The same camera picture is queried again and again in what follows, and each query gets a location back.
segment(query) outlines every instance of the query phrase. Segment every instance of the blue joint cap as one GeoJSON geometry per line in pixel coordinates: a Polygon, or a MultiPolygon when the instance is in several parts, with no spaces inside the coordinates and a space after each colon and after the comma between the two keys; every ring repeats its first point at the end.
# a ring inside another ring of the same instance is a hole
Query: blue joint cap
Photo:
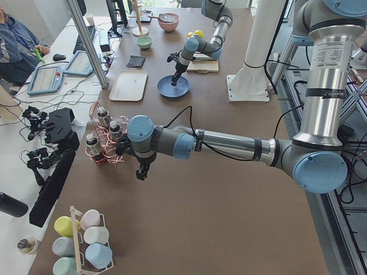
{"type": "Polygon", "coordinates": [[[297,162],[292,177],[308,192],[325,194],[341,186],[347,174],[343,158],[325,151],[308,154],[297,162]]]}
{"type": "Polygon", "coordinates": [[[367,15],[366,0],[323,0],[325,5],[333,12],[343,17],[356,18],[367,15]]]}
{"type": "Polygon", "coordinates": [[[154,131],[153,121],[147,116],[134,116],[127,124],[127,137],[132,142],[143,142],[154,131]]]}
{"type": "Polygon", "coordinates": [[[194,147],[195,138],[187,133],[182,133],[176,139],[173,146],[173,156],[176,159],[189,159],[194,147]]]}
{"type": "Polygon", "coordinates": [[[296,46],[310,47],[314,45],[314,41],[308,36],[295,36],[292,34],[292,43],[296,46]]]}
{"type": "Polygon", "coordinates": [[[218,50],[216,50],[214,53],[212,53],[212,55],[210,56],[212,59],[218,60],[220,55],[222,54],[223,49],[220,48],[218,50]]]}
{"type": "Polygon", "coordinates": [[[206,5],[206,0],[202,0],[201,3],[201,14],[205,16],[206,12],[205,12],[205,5],[206,5]]]}
{"type": "Polygon", "coordinates": [[[195,52],[199,48],[199,41],[194,37],[190,37],[185,42],[185,48],[190,52],[195,52]]]}

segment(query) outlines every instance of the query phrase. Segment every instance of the pink cup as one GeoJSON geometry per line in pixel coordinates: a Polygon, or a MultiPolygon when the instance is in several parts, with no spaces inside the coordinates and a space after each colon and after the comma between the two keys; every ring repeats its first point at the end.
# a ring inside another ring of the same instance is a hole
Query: pink cup
{"type": "Polygon", "coordinates": [[[86,231],[88,228],[92,226],[99,226],[100,223],[100,214],[95,209],[90,209],[82,216],[80,219],[80,227],[86,231]]]}

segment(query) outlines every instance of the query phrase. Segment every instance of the yellow cup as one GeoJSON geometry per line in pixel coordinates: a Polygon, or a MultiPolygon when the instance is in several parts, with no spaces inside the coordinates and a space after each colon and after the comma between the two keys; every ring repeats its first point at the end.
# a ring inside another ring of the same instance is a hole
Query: yellow cup
{"type": "MultiPolygon", "coordinates": [[[[73,237],[73,227],[71,222],[71,217],[62,216],[56,220],[53,228],[62,237],[73,237]]],[[[76,231],[79,231],[80,222],[76,221],[76,231]]]]}

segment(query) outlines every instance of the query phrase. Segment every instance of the green bowl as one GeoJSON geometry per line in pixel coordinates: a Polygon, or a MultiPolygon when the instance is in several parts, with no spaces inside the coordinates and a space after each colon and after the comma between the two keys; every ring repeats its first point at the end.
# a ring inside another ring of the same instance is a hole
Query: green bowl
{"type": "Polygon", "coordinates": [[[149,49],[152,43],[150,36],[140,36],[136,39],[136,44],[143,50],[149,49]]]}

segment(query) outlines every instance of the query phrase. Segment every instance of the blue plate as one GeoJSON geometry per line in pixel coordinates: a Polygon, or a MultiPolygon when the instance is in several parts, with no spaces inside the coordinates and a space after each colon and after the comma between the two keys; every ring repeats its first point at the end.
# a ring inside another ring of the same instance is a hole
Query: blue plate
{"type": "Polygon", "coordinates": [[[177,81],[177,86],[172,86],[171,80],[172,76],[165,76],[158,82],[157,88],[162,96],[174,99],[189,91],[190,84],[186,78],[181,76],[177,81]]]}

